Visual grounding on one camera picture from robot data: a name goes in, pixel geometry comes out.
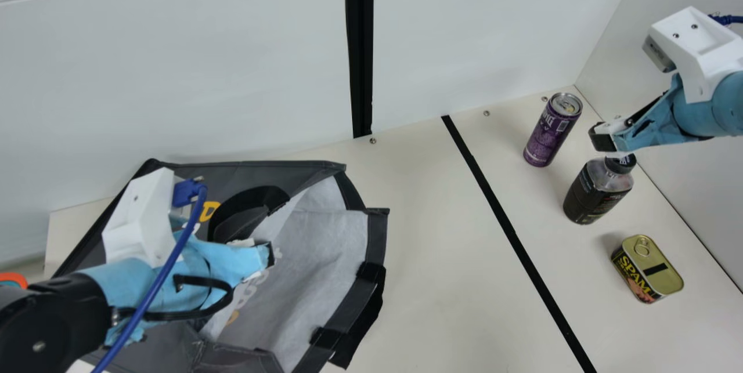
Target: blue cable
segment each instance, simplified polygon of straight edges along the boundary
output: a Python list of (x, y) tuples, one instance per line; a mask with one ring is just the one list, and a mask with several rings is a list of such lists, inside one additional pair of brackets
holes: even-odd
[(724, 27), (727, 27), (729, 24), (743, 24), (743, 16), (733, 16), (733, 15), (724, 15), (724, 16), (717, 16), (717, 15), (709, 15), (712, 19), (716, 20), (717, 23), (721, 24)]
[(103, 373), (106, 367), (108, 367), (108, 365), (114, 360), (114, 357), (116, 357), (121, 349), (123, 349), (124, 346), (127, 344), (130, 336), (132, 336), (132, 333), (137, 328), (137, 324), (139, 324), (139, 322), (142, 320), (145, 312), (147, 312), (147, 310), (149, 309), (149, 305), (152, 304), (152, 302), (154, 301), (154, 297), (157, 296), (157, 292), (160, 291), (160, 288), (162, 288), (162, 286), (164, 285), (165, 280), (168, 278), (168, 275), (170, 275), (170, 271), (173, 270), (173, 266), (178, 260), (178, 256), (180, 256), (181, 252), (183, 251), (183, 247), (185, 247), (186, 243), (188, 243), (188, 238), (191, 236), (193, 228), (196, 225), (197, 220), (199, 220), (199, 216), (201, 215), (201, 210), (204, 208), (204, 201), (206, 201), (207, 199), (207, 186), (193, 183), (192, 180), (186, 181), (192, 183), (194, 188), (197, 187), (199, 191), (199, 198), (196, 200), (193, 209), (191, 209), (191, 216), (186, 223), (186, 228), (183, 229), (183, 233), (181, 234), (181, 237), (178, 238), (178, 242), (175, 243), (175, 247), (170, 253), (168, 260), (163, 265), (163, 268), (160, 269), (160, 272), (157, 273), (156, 279), (147, 291), (144, 299), (142, 299), (142, 302), (137, 307), (135, 314), (132, 315), (132, 318), (127, 324), (127, 327), (124, 328), (122, 333), (119, 335), (119, 338), (116, 339), (114, 345), (111, 346), (111, 349), (109, 349), (109, 352), (107, 352), (106, 355), (103, 356), (103, 358), (100, 360), (100, 362), (98, 362), (98, 365), (95, 366), (91, 373)]

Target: purple can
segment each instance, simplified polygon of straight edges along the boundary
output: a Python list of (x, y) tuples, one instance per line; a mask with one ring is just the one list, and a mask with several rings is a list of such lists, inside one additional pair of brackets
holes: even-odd
[(524, 159), (536, 167), (549, 166), (583, 112), (583, 102), (572, 93), (555, 93), (524, 148)]

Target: orange ring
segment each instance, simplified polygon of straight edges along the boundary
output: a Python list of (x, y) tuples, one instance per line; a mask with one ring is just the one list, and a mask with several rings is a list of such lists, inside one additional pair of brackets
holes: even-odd
[(18, 273), (0, 273), (0, 281), (13, 281), (21, 289), (28, 288), (28, 281), (26, 281), (23, 275)]

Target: black vertical strip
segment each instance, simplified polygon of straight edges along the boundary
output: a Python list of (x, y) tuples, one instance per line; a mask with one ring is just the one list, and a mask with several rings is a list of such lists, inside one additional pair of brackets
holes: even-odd
[(573, 351), (575, 358), (578, 359), (578, 363), (583, 368), (583, 370), (586, 371), (586, 373), (595, 373), (596, 368), (594, 368), (594, 366), (591, 364), (591, 360), (589, 360), (586, 351), (583, 350), (583, 346), (581, 346), (580, 342), (578, 342), (578, 338), (576, 338), (575, 334), (573, 334), (573, 330), (570, 328), (568, 320), (566, 320), (565, 316), (562, 315), (560, 307), (557, 306), (557, 302), (555, 302), (555, 299), (552, 297), (549, 289), (547, 289), (547, 285), (544, 283), (544, 280), (542, 280), (542, 276), (539, 275), (536, 267), (534, 267), (534, 263), (531, 262), (531, 258), (526, 252), (523, 244), (521, 244), (521, 240), (518, 239), (518, 236), (515, 233), (513, 225), (510, 223), (506, 212), (503, 210), (503, 207), (498, 201), (498, 198), (496, 198), (496, 194), (490, 187), (488, 180), (486, 180), (485, 178), (485, 175), (482, 174), (482, 170), (480, 170), (480, 166), (478, 166), (477, 161), (475, 161), (475, 157), (472, 156), (472, 153), (470, 153), (470, 149), (467, 148), (467, 144), (464, 143), (461, 135), (459, 135), (459, 131), (457, 130), (457, 127), (454, 126), (454, 122), (452, 121), (451, 117), (449, 117), (449, 115), (446, 115), (444, 117), (441, 117), (441, 119), (443, 120), (443, 124), (446, 125), (446, 129), (449, 130), (449, 133), (454, 140), (454, 144), (456, 144), (457, 148), (459, 148), (459, 153), (461, 153), (462, 157), (464, 157), (464, 161), (467, 162), (467, 166), (470, 167), (472, 175), (475, 176), (475, 180), (477, 180), (478, 185), (480, 185), (480, 189), (485, 195), (485, 198), (488, 200), (490, 208), (496, 215), (496, 219), (498, 219), (501, 228), (503, 228), (503, 232), (506, 234), (506, 237), (513, 247), (513, 251), (515, 251), (515, 254), (518, 256), (518, 260), (521, 261), (521, 265), (524, 267), (524, 270), (526, 270), (529, 278), (531, 278), (531, 283), (534, 284), (534, 288), (536, 288), (536, 291), (539, 292), (539, 296), (542, 297), (542, 302), (544, 302), (547, 310), (549, 310), (550, 314), (552, 315), (552, 319), (557, 324), (557, 328), (560, 329), (560, 332), (562, 332), (562, 336), (564, 336), (565, 341), (568, 342), (568, 346)]
[(372, 133), (374, 0), (345, 0), (354, 138)]

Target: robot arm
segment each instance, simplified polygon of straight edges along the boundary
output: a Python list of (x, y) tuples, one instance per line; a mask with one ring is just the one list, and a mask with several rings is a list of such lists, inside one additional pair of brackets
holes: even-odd
[[(180, 180), (166, 168), (132, 180), (103, 230), (106, 264), (26, 290), (0, 285), (0, 370), (64, 373), (100, 347), (116, 349), (120, 338), (141, 341), (159, 323), (215, 314), (230, 304), (236, 285), (271, 266), (270, 244), (188, 236), (167, 270), (176, 241), (188, 234), (183, 215), (199, 219), (201, 209), (183, 211), (197, 207), (191, 198), (203, 188), (199, 182)], [(160, 276), (164, 282), (155, 288)], [(156, 294), (142, 322), (123, 334), (151, 290)]]
[(647, 146), (743, 133), (741, 37), (687, 8), (653, 24), (643, 50), (661, 71), (679, 72), (650, 105), (592, 127), (597, 151), (621, 157)]

